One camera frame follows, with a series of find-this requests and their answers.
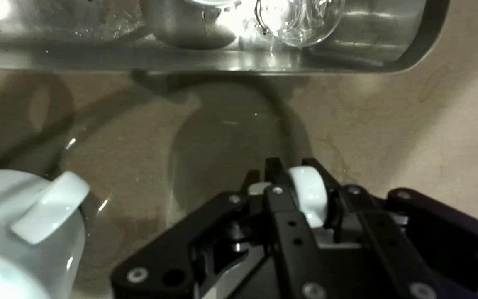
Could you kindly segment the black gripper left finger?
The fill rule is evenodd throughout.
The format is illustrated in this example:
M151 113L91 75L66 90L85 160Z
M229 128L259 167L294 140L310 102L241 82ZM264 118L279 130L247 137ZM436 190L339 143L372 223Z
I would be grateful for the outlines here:
M292 181L279 158L266 162L266 181L269 186L264 191L264 208L270 220L282 213L295 213Z

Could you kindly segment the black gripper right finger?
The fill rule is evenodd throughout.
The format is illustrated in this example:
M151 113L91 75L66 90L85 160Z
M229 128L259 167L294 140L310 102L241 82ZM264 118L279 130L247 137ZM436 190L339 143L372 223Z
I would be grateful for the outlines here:
M309 205L305 216L322 223L324 228L339 228L344 218L352 211L347 190L332 176L332 173L315 158L305 158L304 167L314 168L325 190L325 200Z

